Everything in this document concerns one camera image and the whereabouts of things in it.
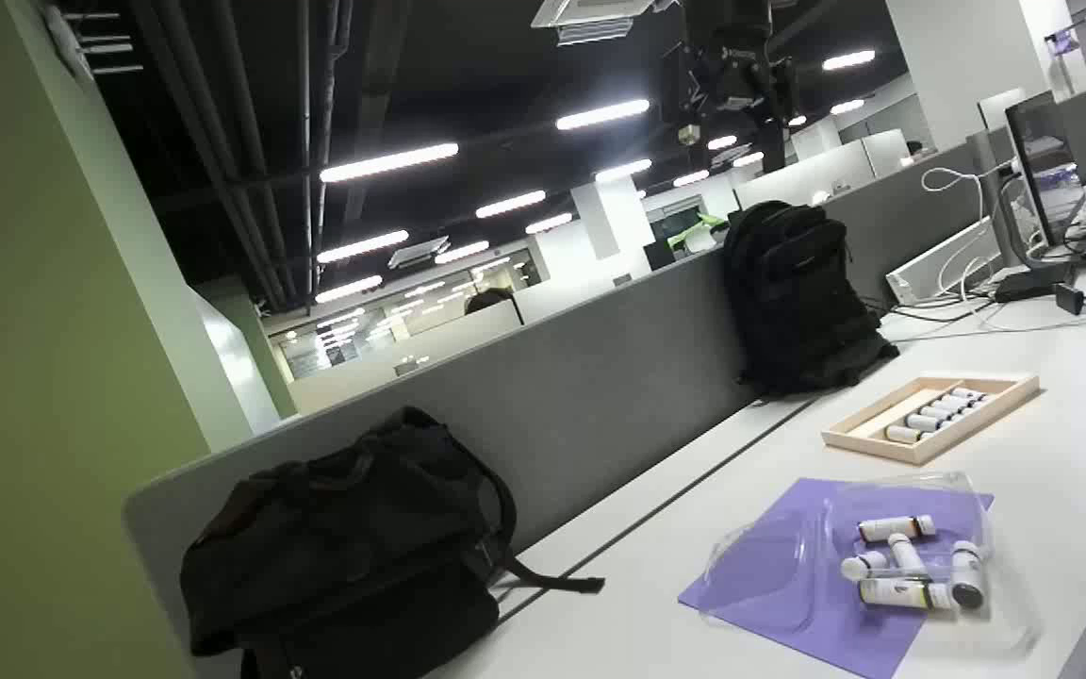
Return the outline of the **clear plastic container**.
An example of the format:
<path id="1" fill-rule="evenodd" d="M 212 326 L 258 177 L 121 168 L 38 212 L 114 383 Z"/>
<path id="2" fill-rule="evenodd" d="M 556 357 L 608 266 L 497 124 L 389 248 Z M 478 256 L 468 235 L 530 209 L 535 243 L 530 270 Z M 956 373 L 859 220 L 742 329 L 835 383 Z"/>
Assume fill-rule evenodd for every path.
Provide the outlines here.
<path id="1" fill-rule="evenodd" d="M 798 478 L 725 536 L 681 603 L 864 679 L 927 659 L 1020 659 L 1043 619 L 962 473 Z"/>

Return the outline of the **white tube right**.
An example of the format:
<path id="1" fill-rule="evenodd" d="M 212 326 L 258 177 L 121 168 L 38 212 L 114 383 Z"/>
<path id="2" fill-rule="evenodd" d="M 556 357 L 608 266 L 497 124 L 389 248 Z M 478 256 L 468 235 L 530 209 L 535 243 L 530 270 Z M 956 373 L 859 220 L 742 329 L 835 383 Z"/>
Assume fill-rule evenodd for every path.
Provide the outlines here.
<path id="1" fill-rule="evenodd" d="M 989 601 L 984 558 L 982 558 L 982 548 L 970 541 L 958 541 L 952 548 L 952 595 L 962 611 L 982 611 Z"/>

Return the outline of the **computer monitor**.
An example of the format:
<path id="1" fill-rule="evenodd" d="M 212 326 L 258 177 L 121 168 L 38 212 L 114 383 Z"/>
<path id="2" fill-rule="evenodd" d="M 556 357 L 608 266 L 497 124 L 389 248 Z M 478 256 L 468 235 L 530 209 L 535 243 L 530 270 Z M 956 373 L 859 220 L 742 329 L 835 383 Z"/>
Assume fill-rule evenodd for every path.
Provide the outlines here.
<path id="1" fill-rule="evenodd" d="M 1086 190 L 1056 97 L 1043 89 L 1010 107 L 1009 127 L 1044 238 L 1059 245 L 1086 202 Z"/>

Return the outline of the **white tube bottom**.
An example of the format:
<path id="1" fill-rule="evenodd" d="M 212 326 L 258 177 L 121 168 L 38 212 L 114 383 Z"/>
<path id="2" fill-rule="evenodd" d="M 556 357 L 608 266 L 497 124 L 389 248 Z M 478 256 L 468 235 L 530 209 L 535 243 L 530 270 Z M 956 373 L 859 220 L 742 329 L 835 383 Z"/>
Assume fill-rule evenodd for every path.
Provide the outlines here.
<path id="1" fill-rule="evenodd" d="M 911 576 L 859 580 L 859 601 L 873 607 L 956 611 L 956 595 L 947 585 Z"/>

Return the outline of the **wooden tray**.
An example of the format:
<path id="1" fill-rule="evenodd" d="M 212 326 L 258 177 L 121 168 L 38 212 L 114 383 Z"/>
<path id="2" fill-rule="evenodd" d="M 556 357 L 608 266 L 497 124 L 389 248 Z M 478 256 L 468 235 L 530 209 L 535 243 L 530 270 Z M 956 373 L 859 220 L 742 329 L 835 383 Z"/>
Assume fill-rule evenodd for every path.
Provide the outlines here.
<path id="1" fill-rule="evenodd" d="M 1043 391 L 1035 373 L 921 373 L 835 421 L 824 440 L 894 465 L 927 465 Z"/>

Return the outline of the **white tube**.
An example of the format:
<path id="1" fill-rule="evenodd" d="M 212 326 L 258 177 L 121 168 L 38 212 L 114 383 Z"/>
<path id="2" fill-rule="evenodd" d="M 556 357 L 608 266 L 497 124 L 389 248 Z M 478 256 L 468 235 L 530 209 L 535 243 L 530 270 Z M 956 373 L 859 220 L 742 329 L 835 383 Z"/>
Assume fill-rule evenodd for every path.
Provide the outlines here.
<path id="1" fill-rule="evenodd" d="M 947 585 L 911 576 L 859 580 L 859 601 L 873 607 L 956 611 L 956 595 Z"/>
<path id="2" fill-rule="evenodd" d="M 911 536 L 899 531 L 886 542 L 892 542 L 892 554 L 904 576 L 927 580 L 927 567 L 923 567 L 923 558 Z"/>
<path id="3" fill-rule="evenodd" d="M 864 554 L 843 558 L 843 576 L 853 585 L 859 585 L 869 576 L 883 576 L 883 575 L 894 575 L 894 558 L 883 551 L 864 551 Z"/>
<path id="4" fill-rule="evenodd" d="M 982 548 L 970 541 L 958 541 L 952 548 L 952 595 L 962 611 L 982 611 L 989 601 L 984 558 L 982 558 Z"/>
<path id="5" fill-rule="evenodd" d="M 904 517 L 869 517 L 855 524 L 864 542 L 886 542 L 892 536 L 904 541 L 936 541 L 940 524 L 932 512 L 904 512 Z"/>

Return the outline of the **white keyboard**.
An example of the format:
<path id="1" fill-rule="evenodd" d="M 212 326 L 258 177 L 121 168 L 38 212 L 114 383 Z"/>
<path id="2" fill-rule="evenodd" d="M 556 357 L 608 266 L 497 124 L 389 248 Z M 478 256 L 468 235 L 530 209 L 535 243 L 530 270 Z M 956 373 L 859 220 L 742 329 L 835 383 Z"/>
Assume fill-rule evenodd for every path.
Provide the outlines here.
<path id="1" fill-rule="evenodd" d="M 899 305 L 927 305 L 962 292 L 977 270 L 1000 259 L 997 225 L 989 220 L 945 238 L 921 256 L 899 264 L 886 288 Z"/>

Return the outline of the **grey desk divider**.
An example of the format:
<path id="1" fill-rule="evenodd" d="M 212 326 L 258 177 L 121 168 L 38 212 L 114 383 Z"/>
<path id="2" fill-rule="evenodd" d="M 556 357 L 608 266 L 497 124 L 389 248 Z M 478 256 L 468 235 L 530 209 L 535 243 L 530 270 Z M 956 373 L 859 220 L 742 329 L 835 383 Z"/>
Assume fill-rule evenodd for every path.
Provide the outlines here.
<path id="1" fill-rule="evenodd" d="M 182 554 L 253 473 L 326 455 L 399 406 L 428 406 L 513 492 L 520 542 L 620 492 L 749 402 L 749 355 L 716 256 L 671 264 L 350 402 L 198 461 L 124 502 L 139 562 L 189 642 Z"/>

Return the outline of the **white tube top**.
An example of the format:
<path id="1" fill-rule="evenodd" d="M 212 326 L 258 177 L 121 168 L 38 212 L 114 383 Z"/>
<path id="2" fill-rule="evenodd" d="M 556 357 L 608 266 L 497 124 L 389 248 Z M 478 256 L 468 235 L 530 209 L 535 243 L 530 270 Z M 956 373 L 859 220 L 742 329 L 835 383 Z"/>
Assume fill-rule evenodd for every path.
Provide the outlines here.
<path id="1" fill-rule="evenodd" d="M 904 512 L 904 517 L 869 517 L 855 524 L 864 542 L 886 542 L 892 536 L 904 541 L 936 541 L 940 524 L 932 512 Z"/>

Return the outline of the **white tube left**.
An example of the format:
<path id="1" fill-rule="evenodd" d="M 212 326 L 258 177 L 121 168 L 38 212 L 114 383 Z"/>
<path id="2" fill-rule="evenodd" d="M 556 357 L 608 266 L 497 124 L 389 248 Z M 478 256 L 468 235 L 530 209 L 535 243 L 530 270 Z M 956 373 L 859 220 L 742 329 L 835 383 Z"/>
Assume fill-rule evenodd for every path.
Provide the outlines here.
<path id="1" fill-rule="evenodd" d="M 864 551 L 864 554 L 843 558 L 843 576 L 853 585 L 859 585 L 869 576 L 883 576 L 883 575 L 894 575 L 894 558 L 883 551 Z"/>

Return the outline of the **white tube middle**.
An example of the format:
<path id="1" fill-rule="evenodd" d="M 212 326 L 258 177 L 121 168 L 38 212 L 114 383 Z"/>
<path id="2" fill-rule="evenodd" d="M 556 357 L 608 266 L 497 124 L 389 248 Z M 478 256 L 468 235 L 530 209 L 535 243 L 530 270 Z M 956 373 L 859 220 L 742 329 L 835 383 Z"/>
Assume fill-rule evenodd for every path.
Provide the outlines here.
<path id="1" fill-rule="evenodd" d="M 923 558 L 911 536 L 899 531 L 886 542 L 892 542 L 892 554 L 904 576 L 927 580 L 927 567 L 923 567 Z"/>

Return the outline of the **purple mat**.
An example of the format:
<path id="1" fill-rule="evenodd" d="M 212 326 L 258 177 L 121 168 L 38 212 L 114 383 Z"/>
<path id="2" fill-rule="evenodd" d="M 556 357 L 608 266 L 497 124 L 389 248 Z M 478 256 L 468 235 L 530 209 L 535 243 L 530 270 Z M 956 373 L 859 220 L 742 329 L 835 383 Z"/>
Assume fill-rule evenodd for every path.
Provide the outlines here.
<path id="1" fill-rule="evenodd" d="M 751 529 L 712 551 L 681 603 L 859 679 L 894 679 L 927 614 L 859 601 L 843 575 L 848 554 L 869 551 L 859 524 L 932 517 L 940 536 L 921 542 L 921 558 L 932 576 L 947 576 L 952 548 L 984 541 L 989 504 L 994 499 L 966 482 L 799 478 Z"/>

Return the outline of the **black backpack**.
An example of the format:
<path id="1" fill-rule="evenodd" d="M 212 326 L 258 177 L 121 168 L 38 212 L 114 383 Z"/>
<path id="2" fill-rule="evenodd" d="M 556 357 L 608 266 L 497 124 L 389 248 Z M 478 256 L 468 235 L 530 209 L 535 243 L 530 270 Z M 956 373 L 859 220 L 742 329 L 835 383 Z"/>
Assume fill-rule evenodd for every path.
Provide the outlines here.
<path id="1" fill-rule="evenodd" d="M 730 220 L 721 280 L 757 395 L 844 387 L 899 355 L 844 256 L 844 225 L 824 209 L 762 201 Z"/>

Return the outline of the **black duffel bag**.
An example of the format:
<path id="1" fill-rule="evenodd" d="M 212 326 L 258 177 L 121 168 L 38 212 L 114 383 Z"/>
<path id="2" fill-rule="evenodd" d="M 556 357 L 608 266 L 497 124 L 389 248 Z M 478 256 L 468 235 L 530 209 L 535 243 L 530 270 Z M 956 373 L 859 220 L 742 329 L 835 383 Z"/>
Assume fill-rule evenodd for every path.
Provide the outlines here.
<path id="1" fill-rule="evenodd" d="M 497 576 L 605 587 L 526 567 L 513 536 L 511 482 L 403 406 L 227 493 L 182 554 L 189 653 L 239 653 L 239 679 L 428 679 L 497 626 Z"/>

